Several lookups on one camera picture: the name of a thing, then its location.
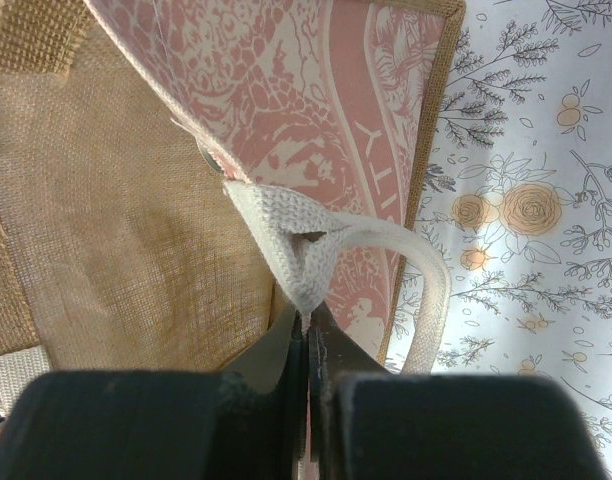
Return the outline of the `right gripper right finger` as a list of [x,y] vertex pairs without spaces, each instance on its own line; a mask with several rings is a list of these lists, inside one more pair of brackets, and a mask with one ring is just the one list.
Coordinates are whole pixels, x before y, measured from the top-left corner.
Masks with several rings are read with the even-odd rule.
[[326,306],[308,330],[310,453],[323,479],[602,479],[581,414],[539,377],[396,375]]

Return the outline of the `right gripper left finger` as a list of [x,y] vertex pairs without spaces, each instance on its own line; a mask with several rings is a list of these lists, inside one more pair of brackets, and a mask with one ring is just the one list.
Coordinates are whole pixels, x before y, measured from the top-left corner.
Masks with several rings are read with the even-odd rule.
[[293,479],[301,320],[286,309],[217,372],[64,371],[23,391],[0,479]]

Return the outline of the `brown jute canvas bag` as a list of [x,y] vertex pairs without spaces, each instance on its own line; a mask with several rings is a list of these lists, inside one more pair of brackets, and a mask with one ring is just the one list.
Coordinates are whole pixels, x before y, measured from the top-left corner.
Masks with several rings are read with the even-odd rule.
[[412,232],[461,1],[0,1],[0,415],[59,370],[213,371],[326,304],[428,372]]

